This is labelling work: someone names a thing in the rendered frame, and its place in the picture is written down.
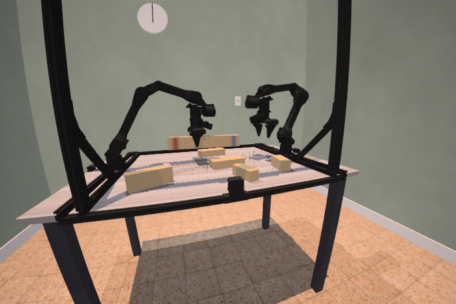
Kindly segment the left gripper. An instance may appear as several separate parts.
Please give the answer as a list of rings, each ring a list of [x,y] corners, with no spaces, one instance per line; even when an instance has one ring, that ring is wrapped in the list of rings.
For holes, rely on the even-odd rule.
[[[190,127],[188,128],[188,132],[190,131],[190,136],[192,136],[196,147],[199,146],[200,138],[206,134],[206,129],[193,129],[193,128],[201,128],[202,119],[201,117],[190,117]],[[192,130],[191,130],[192,129]]]

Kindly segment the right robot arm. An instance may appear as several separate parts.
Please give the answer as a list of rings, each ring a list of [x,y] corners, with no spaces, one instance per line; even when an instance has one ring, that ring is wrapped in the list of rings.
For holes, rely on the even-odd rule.
[[[291,90],[289,90],[291,89]],[[296,91],[294,91],[295,89]],[[279,143],[281,143],[280,146],[280,151],[279,153],[283,155],[291,155],[292,153],[292,145],[294,144],[295,140],[292,138],[292,127],[294,126],[294,123],[296,121],[296,118],[298,116],[298,113],[306,103],[306,101],[309,98],[308,92],[304,90],[304,88],[298,86],[296,83],[291,83],[291,84],[283,84],[283,85],[271,85],[271,84],[265,84],[262,85],[258,88],[257,93],[255,96],[247,95],[246,101],[245,101],[245,107],[246,108],[269,108],[269,101],[273,100],[271,96],[264,97],[279,91],[290,91],[291,95],[293,96],[293,106],[292,109],[289,113],[289,116],[286,120],[286,123],[284,124],[283,127],[279,127],[279,130],[277,132],[277,139],[279,140]],[[260,97],[263,97],[260,99]],[[251,123],[257,123],[259,121],[264,121],[264,115],[262,112],[257,112],[256,115],[250,117]],[[262,118],[262,119],[261,119]]]

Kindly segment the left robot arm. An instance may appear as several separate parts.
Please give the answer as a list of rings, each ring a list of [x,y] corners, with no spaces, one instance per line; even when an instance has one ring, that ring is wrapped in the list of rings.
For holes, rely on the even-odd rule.
[[[133,120],[144,102],[148,99],[148,96],[157,91],[163,91],[165,93],[181,97],[190,102],[186,106],[186,108],[190,108],[190,117],[201,117],[201,114],[204,117],[215,117],[216,110],[214,104],[206,104],[201,93],[198,91],[184,90],[161,81],[156,81],[145,87],[136,88],[132,105],[127,113],[127,116],[119,132],[110,143],[109,150],[107,150],[104,154],[106,157],[107,167],[109,167],[112,171],[121,170],[125,166],[124,158],[120,154],[122,150],[125,150],[127,147],[127,143],[129,141],[127,140],[127,134],[129,133],[132,122],[134,122]],[[202,107],[198,107],[196,104]]]

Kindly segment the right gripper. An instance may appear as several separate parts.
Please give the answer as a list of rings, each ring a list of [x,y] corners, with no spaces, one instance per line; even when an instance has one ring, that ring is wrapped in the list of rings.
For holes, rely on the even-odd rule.
[[[273,132],[275,126],[279,124],[279,121],[278,121],[278,119],[269,118],[269,113],[271,112],[271,110],[269,110],[269,108],[260,108],[259,111],[257,111],[257,112],[259,112],[259,114],[260,114],[260,112],[263,113],[264,121],[259,121],[257,123],[253,123],[252,125],[255,126],[257,135],[260,136],[261,130],[262,130],[262,125],[263,125],[260,123],[265,123],[265,121],[266,121],[265,127],[267,128],[267,138],[269,138],[271,136],[271,133]],[[266,120],[266,119],[270,119],[270,120]]]

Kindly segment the light orange rectangular block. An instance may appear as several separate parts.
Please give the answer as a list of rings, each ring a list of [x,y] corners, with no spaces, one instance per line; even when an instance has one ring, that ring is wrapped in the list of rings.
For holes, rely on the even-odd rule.
[[[209,159],[209,166],[213,170],[222,169],[222,168],[231,168],[233,164],[245,163],[245,158],[242,156],[232,156],[232,157],[221,157]]]
[[[225,155],[225,149],[222,147],[218,148],[211,148],[211,149],[198,149],[198,156],[199,157],[212,157],[212,156],[219,156]]]

